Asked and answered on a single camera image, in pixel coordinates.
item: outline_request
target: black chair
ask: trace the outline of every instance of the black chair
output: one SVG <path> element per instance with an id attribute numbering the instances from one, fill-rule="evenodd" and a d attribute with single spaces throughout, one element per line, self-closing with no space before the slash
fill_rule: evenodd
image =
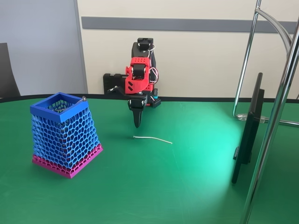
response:
<path id="1" fill-rule="evenodd" d="M 0 98 L 19 96 L 20 92 L 11 69 L 7 43 L 0 43 Z"/>

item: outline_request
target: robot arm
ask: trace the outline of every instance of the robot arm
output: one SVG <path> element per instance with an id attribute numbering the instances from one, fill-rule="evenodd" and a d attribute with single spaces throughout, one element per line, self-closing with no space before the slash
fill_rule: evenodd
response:
<path id="1" fill-rule="evenodd" d="M 138 38 L 133 44 L 130 67 L 126 67 L 125 75 L 116 76 L 118 80 L 115 79 L 115 82 L 110 74 L 104 75 L 104 85 L 120 84 L 107 92 L 119 92 L 128 98 L 128 107 L 133 112 L 136 127 L 140 126 L 145 106 L 157 107 L 161 104 L 157 89 L 154 88 L 159 79 L 154 48 L 152 38 Z"/>

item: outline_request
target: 3d printed container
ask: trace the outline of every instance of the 3d printed container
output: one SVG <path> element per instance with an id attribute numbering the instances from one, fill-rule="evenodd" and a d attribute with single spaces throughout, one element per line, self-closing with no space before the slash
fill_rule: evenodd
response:
<path id="1" fill-rule="evenodd" d="M 30 112 L 33 163 L 72 178 L 103 150 L 86 100 L 59 92 Z"/>

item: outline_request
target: gray stripe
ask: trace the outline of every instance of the gray stripe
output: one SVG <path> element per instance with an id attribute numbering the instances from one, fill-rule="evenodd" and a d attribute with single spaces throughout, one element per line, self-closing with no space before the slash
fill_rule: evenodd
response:
<path id="1" fill-rule="evenodd" d="M 83 54 L 82 35 L 81 35 L 81 27 L 80 27 L 80 17 L 79 17 L 79 9 L 78 9 L 78 0 L 74 0 L 74 6 L 75 6 L 75 16 L 76 16 L 76 23 L 77 23 L 78 39 L 79 39 L 79 49 L 81 55 L 83 82 L 84 82 L 84 89 L 85 89 L 84 93 L 88 93 L 85 61 L 84 61 L 84 54 Z"/>
<path id="2" fill-rule="evenodd" d="M 250 32 L 250 20 L 198 20 L 198 19 L 156 19 L 82 16 L 84 29 L 130 29 L 167 31 L 207 31 L 207 32 Z M 281 25 L 293 34 L 296 22 L 282 21 Z M 258 21 L 256 32 L 276 33 L 268 21 Z"/>

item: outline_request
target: pink base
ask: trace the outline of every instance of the pink base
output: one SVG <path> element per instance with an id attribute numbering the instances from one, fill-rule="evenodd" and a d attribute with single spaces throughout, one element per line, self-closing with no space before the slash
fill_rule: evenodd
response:
<path id="1" fill-rule="evenodd" d="M 80 170 L 82 170 L 91 160 L 94 159 L 101 151 L 103 151 L 102 145 L 99 144 L 91 152 L 89 152 L 84 158 L 77 162 L 71 169 L 61 166 L 57 163 L 45 160 L 40 156 L 33 155 L 32 162 L 36 165 L 51 170 L 57 174 L 65 176 L 67 178 L 73 178 Z"/>

